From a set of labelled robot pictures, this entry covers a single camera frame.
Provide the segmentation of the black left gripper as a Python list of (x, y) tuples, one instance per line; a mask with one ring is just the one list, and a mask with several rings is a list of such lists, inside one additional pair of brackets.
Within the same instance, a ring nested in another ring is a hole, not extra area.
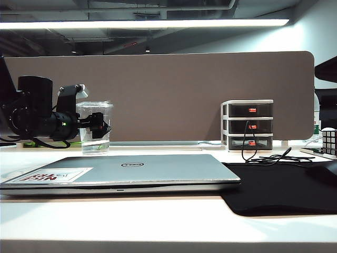
[(95, 112), (79, 120), (76, 112), (52, 112), (52, 115), (55, 118), (55, 130), (50, 137), (54, 141), (74, 139), (78, 135), (78, 128), (89, 128), (93, 139), (101, 139), (111, 131), (111, 126), (104, 121), (104, 115), (101, 112)]

